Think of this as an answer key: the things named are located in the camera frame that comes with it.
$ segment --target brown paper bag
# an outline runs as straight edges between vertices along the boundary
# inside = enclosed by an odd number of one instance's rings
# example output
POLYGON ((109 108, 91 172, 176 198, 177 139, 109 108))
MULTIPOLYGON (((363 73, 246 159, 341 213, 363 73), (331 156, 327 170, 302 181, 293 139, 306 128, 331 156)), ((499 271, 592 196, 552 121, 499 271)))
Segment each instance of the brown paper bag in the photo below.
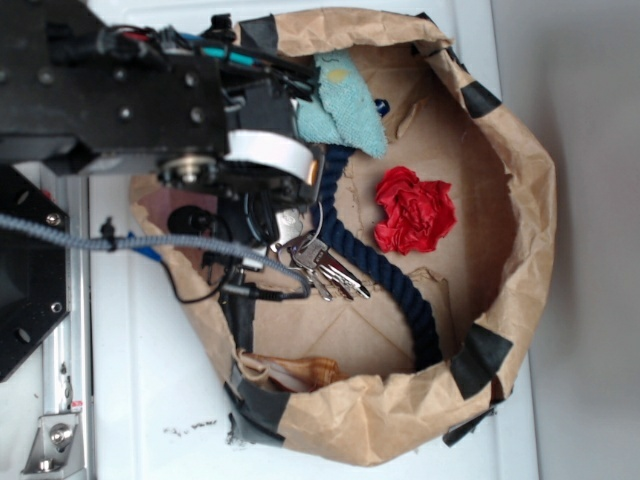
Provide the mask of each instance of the brown paper bag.
MULTIPOLYGON (((404 165, 421 180, 452 184, 458 224, 438 249, 387 255, 434 308, 445 357, 437 365, 413 373, 402 312, 355 267, 373 292, 370 300, 327 303, 314 295, 256 306, 256 353, 329 357, 351 375, 312 393, 258 386, 252 381, 257 377, 248 378, 239 365, 216 299, 187 307, 237 402, 238 420, 287 448, 379 464, 510 395, 549 287, 554 166, 526 127, 458 64, 451 41, 428 19, 336 8, 260 19, 240 31, 243 41, 271 43, 287 57, 349 48, 372 96, 389 101, 388 155, 354 155, 338 184, 341 220, 364 243, 375 246, 373 227, 383 216, 375 186, 385 171, 404 165), (256 39, 255 32, 271 33, 256 39)), ((149 177, 132 182, 132 211, 148 234, 166 231, 153 214, 160 190, 149 177)), ((194 259, 170 247, 161 253, 183 291, 207 292, 194 259)), ((268 276, 253 280, 276 282, 268 276)))

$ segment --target keys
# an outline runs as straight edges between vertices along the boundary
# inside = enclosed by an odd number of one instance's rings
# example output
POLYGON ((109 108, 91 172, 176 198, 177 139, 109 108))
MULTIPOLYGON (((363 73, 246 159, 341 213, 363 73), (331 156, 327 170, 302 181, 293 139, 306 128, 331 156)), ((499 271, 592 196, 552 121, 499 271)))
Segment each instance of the keys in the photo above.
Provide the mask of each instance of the keys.
POLYGON ((314 287, 316 287, 316 289, 318 290, 322 298, 324 298, 327 302, 330 302, 331 300, 333 300, 333 295, 331 295, 331 292, 327 290, 327 287, 324 286, 324 283, 320 281, 320 279, 315 274, 315 272, 313 272, 313 270, 309 270, 303 267, 298 267, 298 269, 301 270, 307 276, 307 279, 312 283, 314 287))
POLYGON ((283 259, 282 254, 283 252, 287 252, 290 256, 289 259, 289 265, 288 267, 291 270, 298 270, 300 272, 302 272, 302 274, 307 277, 307 280, 309 282, 311 282, 311 284, 316 287, 316 289, 318 290, 318 293, 320 293, 320 296, 325 299, 327 302, 330 302, 331 300, 333 300, 333 295, 331 295, 331 292, 329 292, 329 290, 327 290, 327 287, 325 287, 324 283, 322 283, 322 281, 318 278, 318 276, 315 274, 315 272, 311 269, 305 268, 301 265, 298 265, 294 259, 293 259, 293 255, 291 255, 291 251, 290 251, 290 242, 286 243, 285 245, 280 245, 280 244, 275 244, 276 246, 276 251, 278 253, 278 260, 280 260, 280 263, 282 263, 283 265, 286 265, 287 262, 285 259, 283 259))
POLYGON ((298 266, 307 271, 320 272, 345 298, 353 300, 352 290, 364 298, 371 298, 362 282, 329 253, 327 244, 314 239, 313 233, 295 238, 285 244, 285 247, 298 266))

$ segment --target crumpled red paper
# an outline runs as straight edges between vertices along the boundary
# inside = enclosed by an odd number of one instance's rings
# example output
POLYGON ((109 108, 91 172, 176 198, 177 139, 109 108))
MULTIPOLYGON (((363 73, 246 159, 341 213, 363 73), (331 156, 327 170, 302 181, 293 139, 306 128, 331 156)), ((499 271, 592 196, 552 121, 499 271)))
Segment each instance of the crumpled red paper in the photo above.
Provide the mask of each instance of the crumpled red paper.
POLYGON ((403 255, 434 251, 456 223, 450 189, 451 184, 439 180, 421 182, 406 167, 388 170, 376 188, 376 203, 388 217, 374 229, 380 249, 403 255))

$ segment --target teal towel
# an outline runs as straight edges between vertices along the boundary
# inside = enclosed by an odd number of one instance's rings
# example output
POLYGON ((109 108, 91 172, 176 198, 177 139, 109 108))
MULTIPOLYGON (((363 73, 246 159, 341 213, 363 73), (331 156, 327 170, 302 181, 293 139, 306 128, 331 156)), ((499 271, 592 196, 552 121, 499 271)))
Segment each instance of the teal towel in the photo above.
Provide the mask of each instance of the teal towel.
POLYGON ((314 56, 320 69, 318 96, 300 101, 298 131, 307 142, 345 145, 382 158, 387 137, 367 84, 347 50, 314 56))

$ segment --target metal bracket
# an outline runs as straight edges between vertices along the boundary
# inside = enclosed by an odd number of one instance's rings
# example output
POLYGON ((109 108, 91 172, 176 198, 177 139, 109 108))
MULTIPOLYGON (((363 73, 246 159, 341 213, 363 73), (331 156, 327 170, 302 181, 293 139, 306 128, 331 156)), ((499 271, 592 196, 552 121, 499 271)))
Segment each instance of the metal bracket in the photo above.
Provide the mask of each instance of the metal bracket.
MULTIPOLYGON (((8 166, 0 165, 0 211, 61 231, 69 217, 8 166)), ((0 231, 0 382, 31 355, 67 315, 67 253, 0 231)))
POLYGON ((63 480, 84 468, 84 438, 80 415, 44 415, 31 447, 23 480, 63 480))

